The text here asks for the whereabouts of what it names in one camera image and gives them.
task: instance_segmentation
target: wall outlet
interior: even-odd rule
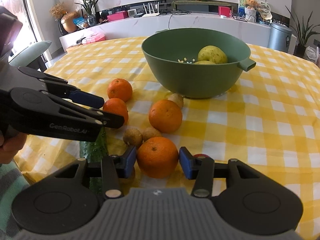
[[[320,41],[317,41],[316,39],[313,41],[313,45],[320,48]]]

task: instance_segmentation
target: plastic bag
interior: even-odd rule
[[[303,58],[316,64],[319,58],[319,48],[307,47]]]
[[[77,19],[73,19],[73,23],[77,25],[80,29],[86,29],[89,27],[89,24],[83,17],[79,17]]]
[[[320,68],[320,57],[318,57],[318,61],[317,61],[316,65],[318,66],[318,68]]]

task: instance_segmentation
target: bowl handle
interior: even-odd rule
[[[242,70],[244,71],[249,71],[250,69],[254,68],[256,66],[256,62],[253,61],[252,59],[250,58],[246,58],[242,61],[239,61],[238,63],[238,68],[241,68]]]
[[[161,30],[161,31],[156,31],[155,34],[161,33],[161,32],[165,32],[165,31],[168,31],[168,29],[164,29],[164,30]]]

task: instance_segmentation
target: trash can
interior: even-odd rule
[[[288,53],[292,30],[279,23],[271,23],[268,48]]]

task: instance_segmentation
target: green vegetable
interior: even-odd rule
[[[102,127],[95,142],[80,142],[80,158],[86,158],[89,163],[100,162],[104,156],[108,155],[106,137],[106,130]],[[101,194],[101,178],[90,178],[89,189],[96,194]]]

